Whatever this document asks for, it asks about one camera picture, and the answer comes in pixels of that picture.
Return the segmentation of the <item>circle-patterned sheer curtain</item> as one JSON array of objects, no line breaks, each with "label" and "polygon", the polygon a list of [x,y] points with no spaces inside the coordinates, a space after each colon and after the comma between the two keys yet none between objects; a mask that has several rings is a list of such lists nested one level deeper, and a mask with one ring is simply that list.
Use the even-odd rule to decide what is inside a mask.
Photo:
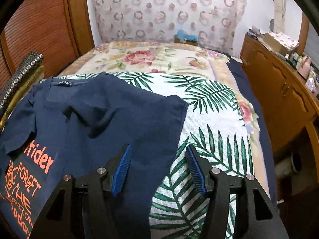
[{"label": "circle-patterned sheer curtain", "polygon": [[247,0],[93,0],[105,42],[172,42],[179,31],[208,49],[232,53]]}]

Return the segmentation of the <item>navy blue printed t-shirt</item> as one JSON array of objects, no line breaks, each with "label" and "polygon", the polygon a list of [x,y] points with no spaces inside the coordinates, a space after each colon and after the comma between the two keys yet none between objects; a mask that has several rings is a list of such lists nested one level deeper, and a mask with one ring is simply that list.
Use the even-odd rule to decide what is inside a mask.
[{"label": "navy blue printed t-shirt", "polygon": [[1,213],[28,238],[63,176],[88,175],[131,146],[115,204],[120,238],[150,238],[156,189],[174,161],[188,104],[129,85],[112,74],[50,78],[18,103],[1,133]]}]

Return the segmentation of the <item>navy blue bed sheet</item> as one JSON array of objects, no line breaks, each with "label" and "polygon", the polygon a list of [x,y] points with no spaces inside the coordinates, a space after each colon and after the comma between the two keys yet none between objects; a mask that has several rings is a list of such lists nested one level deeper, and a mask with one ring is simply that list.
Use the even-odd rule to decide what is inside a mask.
[{"label": "navy blue bed sheet", "polygon": [[275,164],[273,159],[273,151],[270,143],[270,137],[268,135],[268,130],[266,127],[265,119],[262,114],[262,107],[256,99],[251,85],[248,81],[247,75],[244,73],[240,63],[234,59],[230,59],[228,63],[228,68],[232,73],[234,79],[236,80],[239,91],[251,103],[250,111],[252,114],[252,119],[254,125],[259,128],[259,144],[263,152],[263,163],[265,166],[267,174],[267,186],[270,193],[270,198],[273,204],[277,204],[277,187],[276,187],[276,177],[275,177]]}]

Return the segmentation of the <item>cardboard box with cloth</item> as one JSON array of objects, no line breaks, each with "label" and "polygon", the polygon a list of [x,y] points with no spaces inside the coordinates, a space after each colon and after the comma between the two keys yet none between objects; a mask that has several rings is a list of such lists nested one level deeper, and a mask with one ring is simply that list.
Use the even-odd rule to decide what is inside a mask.
[{"label": "cardboard box with cloth", "polygon": [[285,56],[287,53],[291,53],[298,46],[299,42],[290,38],[286,34],[266,32],[263,37],[263,42],[267,44],[274,52]]}]

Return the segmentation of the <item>blue item on box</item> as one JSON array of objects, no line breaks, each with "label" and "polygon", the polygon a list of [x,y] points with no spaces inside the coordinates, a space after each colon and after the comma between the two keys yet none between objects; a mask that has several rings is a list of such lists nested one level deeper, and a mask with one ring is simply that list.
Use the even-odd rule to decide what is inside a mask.
[{"label": "blue item on box", "polygon": [[183,30],[179,29],[174,35],[174,42],[197,46],[198,37],[195,35],[187,34]]}]

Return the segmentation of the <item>floral rose bedspread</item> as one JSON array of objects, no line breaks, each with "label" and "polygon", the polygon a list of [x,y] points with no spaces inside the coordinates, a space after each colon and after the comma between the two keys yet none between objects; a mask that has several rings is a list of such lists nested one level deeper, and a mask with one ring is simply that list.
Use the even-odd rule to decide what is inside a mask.
[{"label": "floral rose bedspread", "polygon": [[252,145],[252,160],[258,181],[266,192],[267,174],[259,144],[259,128],[254,125],[251,103],[239,91],[228,68],[231,57],[214,50],[177,43],[110,42],[101,44],[71,63],[59,75],[100,72],[171,74],[184,89],[190,90],[200,80],[216,80],[232,88]]}]

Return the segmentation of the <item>pink thermos jug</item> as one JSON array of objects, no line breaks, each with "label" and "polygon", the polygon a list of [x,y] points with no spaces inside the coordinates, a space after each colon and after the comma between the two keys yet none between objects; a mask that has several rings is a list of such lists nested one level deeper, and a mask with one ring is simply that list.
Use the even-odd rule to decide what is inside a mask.
[{"label": "pink thermos jug", "polygon": [[307,80],[307,78],[309,76],[310,68],[311,68],[311,58],[308,55],[306,55],[301,59],[301,63],[300,63],[299,68],[298,68],[298,73],[305,80]]}]

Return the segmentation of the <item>wooden louvered wardrobe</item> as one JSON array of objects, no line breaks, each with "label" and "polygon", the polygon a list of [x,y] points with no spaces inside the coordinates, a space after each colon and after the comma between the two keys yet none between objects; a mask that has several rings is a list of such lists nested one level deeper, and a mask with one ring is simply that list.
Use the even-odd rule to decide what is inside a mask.
[{"label": "wooden louvered wardrobe", "polygon": [[95,45],[87,0],[1,0],[1,8],[17,1],[1,27],[1,85],[30,52],[44,55],[45,77],[56,76]]}]

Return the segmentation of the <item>mustard yellow folded garment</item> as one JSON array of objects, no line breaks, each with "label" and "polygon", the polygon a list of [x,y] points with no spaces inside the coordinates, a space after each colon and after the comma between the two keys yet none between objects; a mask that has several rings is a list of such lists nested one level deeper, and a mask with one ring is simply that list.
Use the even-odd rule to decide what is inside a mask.
[{"label": "mustard yellow folded garment", "polygon": [[21,87],[14,93],[7,109],[3,112],[1,116],[1,131],[4,128],[5,122],[10,117],[17,104],[27,95],[29,90],[33,88],[34,85],[40,82],[44,77],[44,66],[40,65],[38,69],[33,71],[31,76],[26,80],[22,81]]}]

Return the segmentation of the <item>black circle-patterned folded garment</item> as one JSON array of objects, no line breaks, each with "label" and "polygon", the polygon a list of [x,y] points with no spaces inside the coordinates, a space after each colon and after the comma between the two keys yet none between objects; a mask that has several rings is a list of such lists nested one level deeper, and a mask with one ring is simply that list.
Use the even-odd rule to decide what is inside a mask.
[{"label": "black circle-patterned folded garment", "polygon": [[20,63],[15,74],[5,83],[1,90],[1,116],[7,109],[14,93],[21,87],[33,71],[38,69],[43,61],[43,54],[31,51]]}]

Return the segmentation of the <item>palm leaf print blanket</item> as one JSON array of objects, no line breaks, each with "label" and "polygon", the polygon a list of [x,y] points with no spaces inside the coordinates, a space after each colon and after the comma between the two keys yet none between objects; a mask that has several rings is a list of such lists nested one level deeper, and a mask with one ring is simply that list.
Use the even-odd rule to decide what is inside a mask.
[{"label": "palm leaf print blanket", "polygon": [[[187,146],[226,174],[243,177],[254,173],[249,135],[234,91],[210,79],[186,90],[171,74],[111,74],[161,96],[176,95],[188,104],[174,161],[152,198],[149,228],[150,238],[199,238],[209,202],[192,181],[185,156]],[[61,80],[87,80],[97,75]]]}]

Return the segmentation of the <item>long wooden sideboard cabinet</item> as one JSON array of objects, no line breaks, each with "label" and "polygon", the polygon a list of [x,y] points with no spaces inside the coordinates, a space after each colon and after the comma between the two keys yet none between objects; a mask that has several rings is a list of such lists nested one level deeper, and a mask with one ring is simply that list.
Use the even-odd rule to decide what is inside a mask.
[{"label": "long wooden sideboard cabinet", "polygon": [[318,103],[287,63],[248,35],[241,58],[251,89],[262,107],[274,152],[303,130],[318,131]]}]

